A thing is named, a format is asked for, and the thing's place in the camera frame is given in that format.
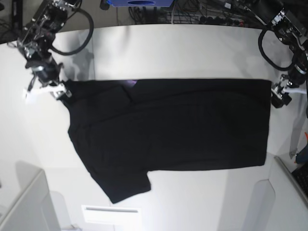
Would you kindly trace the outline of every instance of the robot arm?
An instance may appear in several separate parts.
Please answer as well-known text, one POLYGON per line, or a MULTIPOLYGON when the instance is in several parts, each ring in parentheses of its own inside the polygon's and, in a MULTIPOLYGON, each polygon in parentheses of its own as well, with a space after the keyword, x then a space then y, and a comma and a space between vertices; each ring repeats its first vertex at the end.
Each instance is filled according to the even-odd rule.
POLYGON ((273 85, 272 104, 276 108, 288 105, 292 100, 288 89, 298 88, 308 78, 307 29, 279 0, 242 0, 242 4, 264 25, 258 39, 259 50, 263 58, 277 70, 287 71, 287 75, 282 75, 280 82, 273 85), (268 30, 273 31, 277 39, 288 45, 293 52, 289 66, 277 66, 265 54, 262 41, 268 30))
POLYGON ((31 22, 23 28, 17 40, 17 48, 27 60, 26 68, 31 68, 33 72, 34 77, 27 89, 28 92, 32 90, 34 81, 38 78, 43 88, 49 86, 59 90, 53 92, 56 99, 60 99, 63 95, 70 96, 64 83, 59 80, 62 64, 55 62, 49 49, 61 55, 72 55, 86 47, 93 34, 94 22, 87 12, 80 9, 80 6, 80 0, 44 0, 31 22), (90 31, 85 42, 78 49, 62 52, 53 47, 52 43, 55 40, 55 34, 70 18, 68 12, 77 12, 86 16, 90 31))

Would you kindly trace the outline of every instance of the shirt sleeve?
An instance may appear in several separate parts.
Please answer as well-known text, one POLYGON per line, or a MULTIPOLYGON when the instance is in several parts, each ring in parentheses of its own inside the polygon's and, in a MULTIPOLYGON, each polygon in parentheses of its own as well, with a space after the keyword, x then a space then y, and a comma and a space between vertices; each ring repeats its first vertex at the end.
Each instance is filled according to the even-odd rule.
POLYGON ((121 173, 119 175, 108 172, 90 172, 90 174, 113 204, 151 190, 147 172, 121 173))

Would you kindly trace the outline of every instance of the table surface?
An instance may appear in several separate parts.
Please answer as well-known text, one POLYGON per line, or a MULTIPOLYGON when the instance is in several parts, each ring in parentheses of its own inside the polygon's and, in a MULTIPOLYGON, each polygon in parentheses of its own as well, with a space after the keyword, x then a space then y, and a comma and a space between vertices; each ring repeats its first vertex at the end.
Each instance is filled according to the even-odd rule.
MULTIPOLYGON (((54 58, 64 63, 63 79, 259 78, 276 81, 280 73, 259 53, 259 33, 255 29, 204 25, 99 28, 82 52, 70 57, 54 54, 54 58)), ((87 30, 58 34, 54 46, 63 51, 72 50, 86 35, 87 30)), ((287 65, 291 60, 288 48, 272 33, 265 36, 264 48, 278 65, 287 65)), ((0 52, 3 111, 0 148, 1 153, 9 153, 0 159, 3 163, 23 160, 44 168, 50 189, 65 198, 71 222, 85 229, 95 229, 83 222, 80 205, 110 206, 110 202, 76 155, 67 135, 67 110, 48 94, 39 97, 34 104, 25 105, 22 89, 32 78, 30 71, 24 69, 26 62, 17 50, 6 45, 0 46, 0 52), (74 181, 78 185, 67 184, 74 181)), ((142 208, 142 222, 147 231, 199 230, 205 222, 209 231, 240 230, 253 186, 269 178, 273 156, 279 155, 291 170, 295 167, 288 153, 305 140, 306 98, 292 97, 287 107, 271 109, 268 158, 264 166, 189 173, 151 172, 149 193, 115 206, 142 208)), ((0 174, 13 171, 6 166, 9 165, 3 164, 0 174)))

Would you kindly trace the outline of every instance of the black t-shirt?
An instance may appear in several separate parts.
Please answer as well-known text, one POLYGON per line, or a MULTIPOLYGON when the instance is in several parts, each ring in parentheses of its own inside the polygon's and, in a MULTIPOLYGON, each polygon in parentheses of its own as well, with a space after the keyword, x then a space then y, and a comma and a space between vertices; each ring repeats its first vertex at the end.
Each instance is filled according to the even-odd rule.
POLYGON ((112 203, 151 189, 148 171, 261 166, 271 82, 68 81, 69 136, 112 203))

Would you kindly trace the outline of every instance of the white label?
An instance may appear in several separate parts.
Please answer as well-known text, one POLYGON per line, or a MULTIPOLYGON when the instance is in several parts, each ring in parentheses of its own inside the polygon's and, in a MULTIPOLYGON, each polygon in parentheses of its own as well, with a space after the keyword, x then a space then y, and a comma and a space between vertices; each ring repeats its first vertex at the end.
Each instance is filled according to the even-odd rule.
POLYGON ((225 7, 228 8, 228 9, 231 9, 231 4, 226 2, 225 7))
POLYGON ((86 223, 121 225, 124 231, 141 231, 141 209, 82 205, 86 223))

